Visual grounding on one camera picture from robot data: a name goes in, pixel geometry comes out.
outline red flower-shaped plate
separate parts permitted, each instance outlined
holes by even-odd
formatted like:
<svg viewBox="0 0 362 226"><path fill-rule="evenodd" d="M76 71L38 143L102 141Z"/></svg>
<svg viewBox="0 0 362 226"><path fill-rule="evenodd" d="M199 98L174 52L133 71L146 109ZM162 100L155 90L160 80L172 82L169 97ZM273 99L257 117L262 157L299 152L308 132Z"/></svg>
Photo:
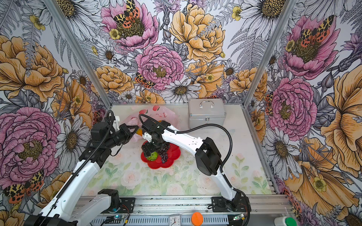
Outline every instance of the red flower-shaped plate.
<svg viewBox="0 0 362 226"><path fill-rule="evenodd" d="M146 159L143 152L141 152L141 159L142 159L143 162L147 163L149 168L155 170L155 169L158 169L160 167L169 168L170 166L173 165L173 162L180 157L180 155L181 155L180 147L175 145L175 144L170 143L170 149L168 149L168 151L167 151L167 156L168 156L167 162L162 163L160 155L157 156L156 160L149 161L149 160Z"/></svg>

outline box lid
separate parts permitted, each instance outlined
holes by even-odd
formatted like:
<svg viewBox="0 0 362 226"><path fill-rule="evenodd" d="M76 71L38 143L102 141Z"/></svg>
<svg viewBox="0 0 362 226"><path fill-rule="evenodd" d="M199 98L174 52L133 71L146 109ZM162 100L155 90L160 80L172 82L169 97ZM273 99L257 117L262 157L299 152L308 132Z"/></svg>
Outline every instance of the box lid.
<svg viewBox="0 0 362 226"><path fill-rule="evenodd" d="M193 118L225 117L224 103L221 99L192 99L189 101L189 114Z"/></svg>

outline metal post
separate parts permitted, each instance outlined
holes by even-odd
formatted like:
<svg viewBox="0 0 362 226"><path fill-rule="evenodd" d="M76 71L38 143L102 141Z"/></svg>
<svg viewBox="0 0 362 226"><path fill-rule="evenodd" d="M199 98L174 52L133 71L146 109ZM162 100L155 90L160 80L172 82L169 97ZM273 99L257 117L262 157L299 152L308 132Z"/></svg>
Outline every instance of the metal post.
<svg viewBox="0 0 362 226"><path fill-rule="evenodd" d="M64 16L62 10L60 9L56 0L46 0L43 1L53 19L56 21L57 25L60 27L63 32L62 36L67 40L70 47L72 48L75 55L78 57L78 60L84 67L85 72L92 81L94 87L99 93L100 98L102 99L106 109L111 108L111 101L108 98L106 92L104 91L101 83L99 82L98 77L96 76L91 63L88 61L87 56L85 55L82 47L80 46L77 37L75 36L71 26L67 23L67 18Z"/></svg>
<svg viewBox="0 0 362 226"><path fill-rule="evenodd" d="M260 82L260 80L263 76L266 65L267 65L270 57L273 54L273 49L277 45L277 42L280 41L280 35L283 32L285 26L288 24L289 17L291 16L291 14L293 12L296 2L297 2L296 0L287 0L284 4L284 7L280 14L281 16L279 17L277 26L274 29L274 32L269 39L269 43L264 51L263 57L261 58L258 69L256 70L255 77L247 92L247 96L244 99L244 102L243 102L244 107L248 106L252 96L254 95L254 92L258 86L258 83Z"/></svg>

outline pink plastic bag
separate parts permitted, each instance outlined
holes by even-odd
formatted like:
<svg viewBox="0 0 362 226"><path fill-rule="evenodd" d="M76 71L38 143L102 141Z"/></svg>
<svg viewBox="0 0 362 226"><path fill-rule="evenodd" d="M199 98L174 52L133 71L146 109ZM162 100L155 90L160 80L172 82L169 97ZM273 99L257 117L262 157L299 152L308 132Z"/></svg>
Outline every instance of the pink plastic bag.
<svg viewBox="0 0 362 226"><path fill-rule="evenodd" d="M136 113L128 116L123 122L121 122L121 124L125 123L126 125L138 125L139 128L141 128L142 123L138 118L139 114L148 115L148 116L156 119L157 121L161 121L161 120L167 121L171 125L175 126L176 128L178 125L178 116L175 114L175 112L171 111L167 107L158 106L158 105L149 106L143 110L140 110L139 112L136 112ZM135 134L130 141L137 142L141 139L142 139L141 136Z"/></svg>

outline floral table mat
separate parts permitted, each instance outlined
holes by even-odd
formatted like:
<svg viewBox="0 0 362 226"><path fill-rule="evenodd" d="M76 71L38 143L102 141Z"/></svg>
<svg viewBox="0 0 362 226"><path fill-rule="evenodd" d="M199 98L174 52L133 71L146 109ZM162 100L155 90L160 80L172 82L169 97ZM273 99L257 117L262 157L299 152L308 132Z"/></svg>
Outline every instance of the floral table mat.
<svg viewBox="0 0 362 226"><path fill-rule="evenodd" d="M178 129L188 129L188 106L167 105L178 115ZM113 111L122 120L145 106L114 106ZM244 114L238 105L225 105L227 117L224 127L233 138L233 151L224 166L231 184L246 194L271 194L262 164L252 141ZM218 147L222 159L229 149L227 135L218 128L200 129L190 133L195 137L210 137ZM193 155L181 149L181 156L170 168L150 169L141 160L143 139L130 142L115 156L109 156L100 172L84 191L94 196L104 188L117 189L119 195L217 195L219 188L212 179L201 173ZM118 147L112 149L115 154Z"/></svg>

